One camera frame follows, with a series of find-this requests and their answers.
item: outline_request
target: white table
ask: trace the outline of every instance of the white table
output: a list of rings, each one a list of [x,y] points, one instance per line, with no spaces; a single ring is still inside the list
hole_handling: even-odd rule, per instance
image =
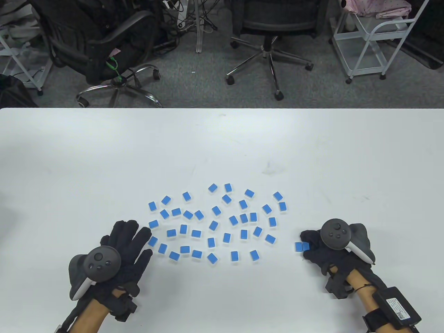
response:
[[[206,215],[191,222],[204,240],[178,238],[169,249],[191,244],[208,254],[210,208],[230,182],[235,202],[220,205],[217,265],[156,254],[137,313],[125,324],[107,318],[101,332],[365,332],[358,298],[334,300],[319,268],[293,248],[302,230],[334,217],[367,226],[374,272],[413,304],[420,332],[441,332],[443,123],[443,110],[0,110],[0,331],[52,333],[75,305],[69,260],[115,221],[159,217],[148,202],[166,194],[169,209]],[[230,227],[246,188],[274,246],[263,237],[241,243],[241,227]],[[289,211],[275,215],[271,232],[260,207],[276,210],[277,190]],[[164,242],[180,220],[160,222],[154,234]],[[230,247],[221,245],[228,230]],[[231,249],[240,251],[238,266]]]

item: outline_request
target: chair wheel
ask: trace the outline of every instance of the chair wheel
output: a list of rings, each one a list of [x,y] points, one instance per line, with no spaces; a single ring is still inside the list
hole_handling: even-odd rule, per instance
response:
[[[153,79],[156,80],[156,81],[160,80],[160,72],[159,72],[158,69],[154,69],[153,70]]]
[[[229,86],[232,86],[234,84],[234,77],[232,75],[228,75],[225,78],[226,84],[228,84]]]
[[[284,94],[282,94],[282,91],[278,92],[278,93],[274,93],[274,98],[277,101],[282,101],[284,99]]]
[[[88,107],[89,106],[89,102],[83,97],[79,97],[77,99],[77,103],[79,103],[80,107]]]

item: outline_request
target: black office chair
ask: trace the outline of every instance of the black office chair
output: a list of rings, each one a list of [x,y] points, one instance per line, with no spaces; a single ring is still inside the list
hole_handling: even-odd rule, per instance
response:
[[[274,79],[276,92],[274,97],[280,101],[284,98],[276,72],[274,57],[294,60],[305,65],[311,71],[314,64],[307,59],[282,51],[275,47],[275,42],[284,35],[308,34],[315,38],[325,24],[325,15],[329,0],[225,0],[225,5],[231,10],[233,34],[252,34],[264,36],[263,45],[253,45],[245,40],[232,37],[231,47],[238,48],[245,45],[258,52],[239,64],[226,74],[228,85],[234,84],[233,73],[250,63],[251,60],[262,56],[268,59],[271,74]]]
[[[84,75],[88,84],[95,85],[77,94],[76,100],[81,107],[89,105],[82,96],[84,93],[102,89],[114,91],[110,107],[116,106],[121,91],[133,92],[162,107],[157,97],[142,89],[136,76],[152,68],[153,78],[160,79],[159,69],[156,66],[140,65],[152,50],[157,34],[158,23],[151,12],[135,12],[111,32],[104,33],[104,27],[94,23],[75,0],[29,0],[29,2],[43,30],[53,63],[58,67],[67,65]],[[120,52],[114,55],[113,60],[109,55],[114,49]],[[127,70],[131,73],[124,76],[123,73]],[[134,80],[134,86],[129,84],[131,80]]]

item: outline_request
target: caster wheel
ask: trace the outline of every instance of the caster wheel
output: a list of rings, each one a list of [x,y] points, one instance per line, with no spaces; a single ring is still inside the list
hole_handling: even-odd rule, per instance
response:
[[[153,79],[156,81],[160,80],[160,72],[158,69],[153,70]]]
[[[234,77],[232,75],[228,75],[227,78],[225,78],[226,84],[229,86],[232,86],[234,84]]]
[[[236,42],[235,40],[232,40],[232,41],[230,42],[230,45],[231,45],[231,47],[234,48],[234,49],[236,49],[236,48],[239,47],[239,43]]]
[[[278,92],[278,93],[274,93],[274,98],[277,101],[282,101],[284,99],[284,94],[282,94],[282,91]]]
[[[79,103],[80,107],[88,107],[89,106],[89,102],[83,97],[79,97],[79,99],[77,100],[77,103]]]

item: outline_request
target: gray carpet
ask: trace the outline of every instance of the gray carpet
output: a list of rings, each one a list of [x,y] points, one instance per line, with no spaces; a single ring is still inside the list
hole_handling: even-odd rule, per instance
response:
[[[337,1],[331,1],[328,17],[338,13]],[[148,71],[140,79],[144,88],[155,94],[164,107],[289,107],[289,108],[397,108],[444,107],[444,73],[427,69],[406,54],[399,52],[387,72],[385,81],[379,75],[358,76],[345,84],[345,73],[333,46],[328,44],[328,25],[320,37],[284,37],[280,48],[314,62],[308,72],[304,66],[275,64],[277,78],[285,98],[274,99],[273,81],[262,58],[249,68],[235,74],[236,83],[228,86],[225,73],[254,53],[241,46],[230,47],[230,12],[220,4],[210,16],[218,31],[204,35],[201,54],[195,53],[196,34],[182,37],[179,47],[150,63],[159,67],[160,81],[153,82]],[[260,44],[259,36],[242,36]],[[394,49],[384,45],[390,56]],[[44,86],[44,96],[35,97],[42,107],[78,107],[75,95],[87,88],[85,78],[68,67],[53,68]],[[106,107],[109,91],[89,93],[85,97],[91,107]],[[153,107],[131,95],[121,95],[119,107]]]

